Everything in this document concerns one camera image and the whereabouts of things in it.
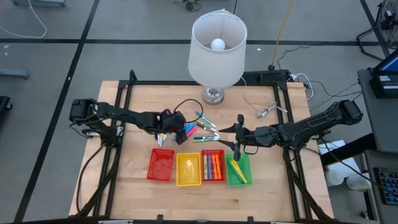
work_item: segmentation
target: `yellow basket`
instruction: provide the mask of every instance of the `yellow basket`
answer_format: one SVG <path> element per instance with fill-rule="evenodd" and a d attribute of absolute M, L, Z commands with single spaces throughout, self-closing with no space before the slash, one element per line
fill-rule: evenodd
<path fill-rule="evenodd" d="M 177 186 L 201 185 L 200 153 L 177 153 Z"/>

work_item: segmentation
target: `green basket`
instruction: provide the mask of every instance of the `green basket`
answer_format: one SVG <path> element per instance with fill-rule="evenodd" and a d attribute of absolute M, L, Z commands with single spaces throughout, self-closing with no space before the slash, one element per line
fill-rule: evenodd
<path fill-rule="evenodd" d="M 235 170 L 232 168 L 232 165 L 229 162 L 229 160 L 233 159 L 233 157 L 234 157 L 233 153 L 225 154 L 226 175 L 228 177 L 228 185 L 230 187 L 252 185 L 249 156 L 245 153 L 242 153 L 241 160 L 239 162 L 237 162 L 239 165 L 239 168 L 242 170 L 244 177 L 248 181 L 247 184 L 243 183 L 240 180 L 240 178 L 236 175 Z"/>

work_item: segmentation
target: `plastic bin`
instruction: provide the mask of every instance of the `plastic bin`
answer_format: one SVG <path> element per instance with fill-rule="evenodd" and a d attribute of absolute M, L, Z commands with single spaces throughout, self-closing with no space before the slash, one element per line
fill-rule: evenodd
<path fill-rule="evenodd" d="M 170 181 L 172 176 L 174 150 L 153 149 L 150 155 L 147 179 Z"/>
<path fill-rule="evenodd" d="M 220 158 L 220 169 L 221 169 L 221 180 L 209 180 L 206 179 L 205 180 L 205 163 L 203 161 L 203 156 L 204 155 L 218 155 L 218 157 Z M 225 181 L 225 176 L 226 176 L 226 172 L 225 172 L 225 158 L 224 158 L 224 150 L 220 149 L 220 150 L 202 150 L 201 151 L 201 179 L 204 182 L 224 182 Z"/>
<path fill-rule="evenodd" d="M 201 185 L 200 153 L 177 153 L 177 186 Z"/>
<path fill-rule="evenodd" d="M 252 185 L 252 178 L 251 178 L 251 169 L 250 169 L 250 161 L 249 156 L 245 153 L 241 154 L 241 160 L 238 163 L 239 168 L 242 170 L 242 173 L 246 180 L 248 181 L 247 184 L 243 183 L 239 177 L 235 174 L 232 165 L 228 162 L 230 159 L 233 159 L 233 153 L 225 154 L 225 163 L 226 163 L 226 174 L 228 176 L 228 185 L 230 187 L 237 187 L 237 186 L 248 186 Z"/>

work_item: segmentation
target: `wooden table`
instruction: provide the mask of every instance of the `wooden table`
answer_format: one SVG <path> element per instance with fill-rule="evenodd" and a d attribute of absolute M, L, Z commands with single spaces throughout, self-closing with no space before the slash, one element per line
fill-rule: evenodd
<path fill-rule="evenodd" d="M 103 82 L 98 101 L 114 104 L 117 86 L 118 82 Z M 288 83 L 288 87 L 294 120 L 299 121 L 310 116 L 303 85 Z M 166 108 L 173 110 L 181 101 L 193 98 L 203 103 L 205 116 L 216 124 L 217 129 L 230 127 L 237 122 L 238 114 L 244 115 L 244 125 L 251 130 L 258 126 L 278 123 L 276 111 L 269 113 L 265 118 L 256 118 L 256 111 L 243 98 L 244 86 L 225 89 L 224 101 L 216 106 L 205 104 L 201 98 L 201 91 L 202 86 L 134 85 L 129 109 L 138 112 L 163 111 Z M 275 100 L 273 88 L 268 86 L 248 86 L 246 96 L 259 108 L 265 108 Z M 194 102 L 187 102 L 179 110 L 187 120 L 190 120 L 195 118 L 194 111 L 200 109 Z M 203 135 L 208 133 L 201 129 L 195 133 L 195 136 Z M 200 152 L 202 149 L 224 149 L 225 153 L 231 152 L 231 149 L 221 143 L 192 143 L 191 138 L 181 146 L 168 139 L 163 148 L 174 149 L 176 153 Z M 233 134 L 221 133 L 221 138 L 234 141 Z M 99 145 L 99 138 L 88 140 L 82 165 Z M 246 221 L 248 216 L 253 216 L 255 221 L 294 220 L 282 148 L 277 146 L 259 148 L 256 155 L 249 156 L 253 185 L 232 188 L 228 187 L 227 183 L 202 183 L 197 187 L 177 187 L 175 164 L 171 182 L 147 180 L 149 158 L 154 147 L 158 145 L 153 136 L 132 124 L 126 125 L 111 218 L 153 220 L 158 214 L 163 214 L 165 220 Z M 308 147 L 318 150 L 315 141 L 310 141 Z M 89 163 L 83 175 L 81 206 L 87 202 L 98 186 L 103 153 L 104 150 Z M 303 149 L 301 155 L 307 189 L 325 213 L 332 217 L 333 212 L 320 158 L 307 149 Z M 107 194 L 103 195 L 100 214 L 104 211 Z M 297 194 L 297 198 L 300 204 L 300 216 L 305 217 L 301 195 Z M 76 213 L 75 199 L 76 193 L 70 214 Z"/>

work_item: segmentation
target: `pink marker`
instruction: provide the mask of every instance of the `pink marker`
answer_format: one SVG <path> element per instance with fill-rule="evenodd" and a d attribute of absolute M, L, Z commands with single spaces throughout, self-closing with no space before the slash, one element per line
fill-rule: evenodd
<path fill-rule="evenodd" d="M 188 138 L 189 136 L 191 136 L 191 134 L 193 134 L 197 129 L 198 129 L 198 127 L 195 125 L 195 126 L 192 128 L 192 130 L 191 130 L 190 132 L 188 132 L 187 138 Z"/>

